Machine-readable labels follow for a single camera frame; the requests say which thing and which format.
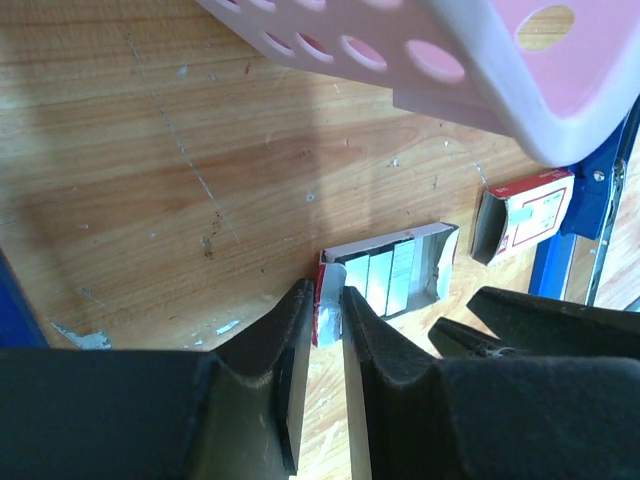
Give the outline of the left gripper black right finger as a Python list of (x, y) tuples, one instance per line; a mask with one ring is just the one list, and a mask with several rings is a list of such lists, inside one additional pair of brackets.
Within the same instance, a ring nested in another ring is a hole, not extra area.
[(639, 316), (484, 287), (422, 350), (342, 295), (356, 479), (635, 479)]

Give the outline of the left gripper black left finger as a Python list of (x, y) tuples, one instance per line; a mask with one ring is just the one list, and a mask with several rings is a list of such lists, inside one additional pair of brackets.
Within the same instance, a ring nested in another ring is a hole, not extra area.
[(315, 286), (211, 351), (3, 349), (5, 479), (286, 479)]

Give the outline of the silver staple strips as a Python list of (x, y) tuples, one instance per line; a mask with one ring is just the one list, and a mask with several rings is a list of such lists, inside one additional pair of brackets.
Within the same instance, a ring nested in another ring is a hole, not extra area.
[(312, 343), (342, 336), (341, 297), (355, 288), (388, 320), (448, 298), (459, 227), (431, 223), (323, 249), (314, 300)]

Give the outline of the red staple box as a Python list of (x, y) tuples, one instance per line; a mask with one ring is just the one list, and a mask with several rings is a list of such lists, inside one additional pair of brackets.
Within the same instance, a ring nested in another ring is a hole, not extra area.
[(559, 168), (488, 188), (477, 215), (472, 258), (489, 266), (556, 234), (574, 181), (572, 172)]

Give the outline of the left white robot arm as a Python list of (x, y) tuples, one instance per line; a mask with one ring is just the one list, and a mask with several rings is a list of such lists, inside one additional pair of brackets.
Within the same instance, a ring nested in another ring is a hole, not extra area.
[[(5, 479), (286, 479), (314, 285), (212, 351), (3, 349)], [(356, 479), (635, 479), (639, 317), (484, 287), (423, 351), (341, 296)]]

